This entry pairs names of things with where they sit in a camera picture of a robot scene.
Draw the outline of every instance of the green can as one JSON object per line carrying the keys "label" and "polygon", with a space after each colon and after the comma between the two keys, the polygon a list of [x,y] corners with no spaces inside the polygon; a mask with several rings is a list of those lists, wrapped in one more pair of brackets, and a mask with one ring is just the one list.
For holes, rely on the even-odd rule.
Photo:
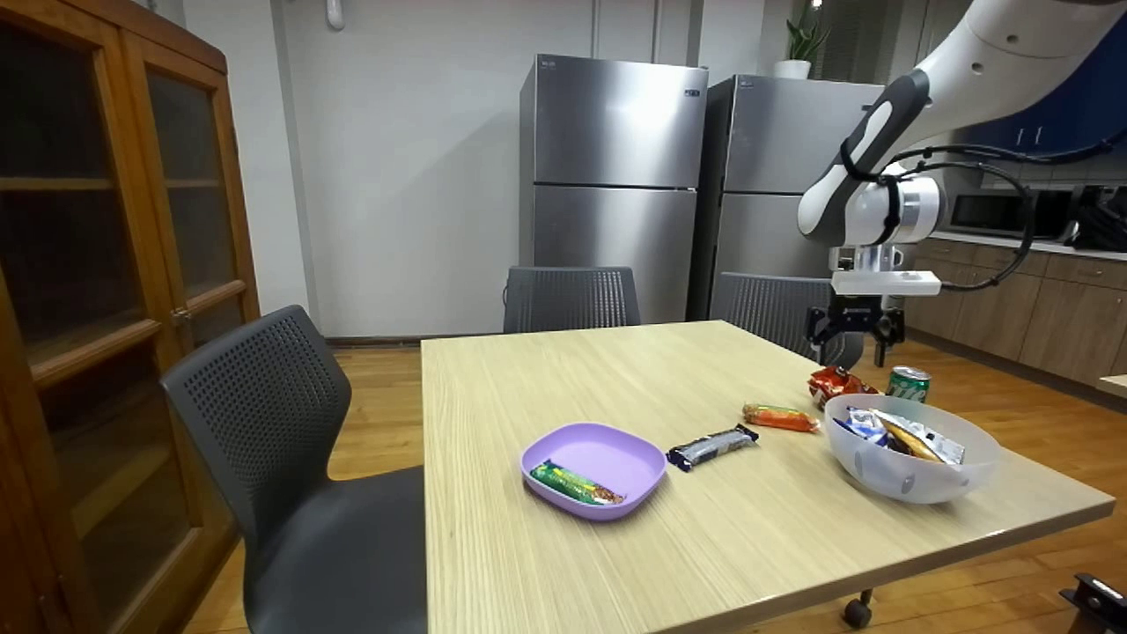
{"label": "green can", "polygon": [[889,394],[907,400],[928,400],[931,378],[917,367],[893,367],[889,374]]}

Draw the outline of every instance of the black chair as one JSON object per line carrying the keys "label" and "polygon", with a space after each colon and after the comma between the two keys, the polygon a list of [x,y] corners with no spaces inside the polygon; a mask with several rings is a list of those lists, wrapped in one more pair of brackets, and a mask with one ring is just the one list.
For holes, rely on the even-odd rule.
{"label": "black chair", "polygon": [[868,352],[868,339],[861,330],[843,330],[815,352],[806,323],[812,311],[832,307],[827,278],[724,272],[714,293],[714,318],[825,367],[849,368]]}
{"label": "black chair", "polygon": [[300,307],[164,380],[247,537],[252,630],[428,630],[422,469],[333,482],[354,382]]}
{"label": "black chair", "polygon": [[504,330],[638,323],[632,267],[511,267]]}

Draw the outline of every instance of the countertop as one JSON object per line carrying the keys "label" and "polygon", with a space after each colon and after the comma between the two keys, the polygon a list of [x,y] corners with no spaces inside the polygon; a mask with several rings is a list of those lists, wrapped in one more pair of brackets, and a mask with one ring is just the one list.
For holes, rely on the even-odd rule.
{"label": "countertop", "polygon": [[[934,231],[931,240],[947,240],[947,243],[983,243],[983,247],[1004,247],[1019,249],[1021,240],[1004,240],[1004,236],[972,236],[972,231]],[[1058,240],[1034,240],[1034,254],[1055,254],[1055,256],[1089,256],[1089,259],[1127,259],[1125,249],[1075,249]]]}

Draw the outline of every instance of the purple plastic tray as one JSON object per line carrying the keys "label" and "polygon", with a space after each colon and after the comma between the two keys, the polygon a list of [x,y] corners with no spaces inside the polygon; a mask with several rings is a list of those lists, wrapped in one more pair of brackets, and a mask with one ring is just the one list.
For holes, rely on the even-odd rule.
{"label": "purple plastic tray", "polygon": [[[545,458],[604,482],[607,489],[621,492],[623,501],[600,507],[600,503],[582,503],[582,501],[572,501],[572,496],[542,485],[530,472]],[[572,421],[572,426],[545,432],[542,439],[535,439],[521,453],[521,478],[526,478],[526,489],[532,489],[540,501],[545,501],[566,514],[579,514],[584,520],[616,520],[616,516],[633,514],[661,485],[666,453],[658,447],[651,447],[650,439],[632,438],[623,431],[600,426],[600,421]]]}

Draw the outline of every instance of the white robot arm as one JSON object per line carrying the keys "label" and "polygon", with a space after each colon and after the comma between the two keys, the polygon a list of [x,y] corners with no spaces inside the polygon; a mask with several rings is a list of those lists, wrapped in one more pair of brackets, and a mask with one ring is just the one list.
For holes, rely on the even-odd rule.
{"label": "white robot arm", "polygon": [[903,318],[884,313],[881,296],[942,293],[931,272],[895,272],[881,256],[889,243],[934,231],[942,188],[928,171],[881,163],[895,148],[920,148],[1039,103],[1125,13],[1127,0],[972,0],[928,61],[881,91],[795,212],[806,240],[856,249],[852,267],[832,278],[836,296],[852,304],[837,304],[820,341],[836,330],[875,330],[884,350],[903,339]]}

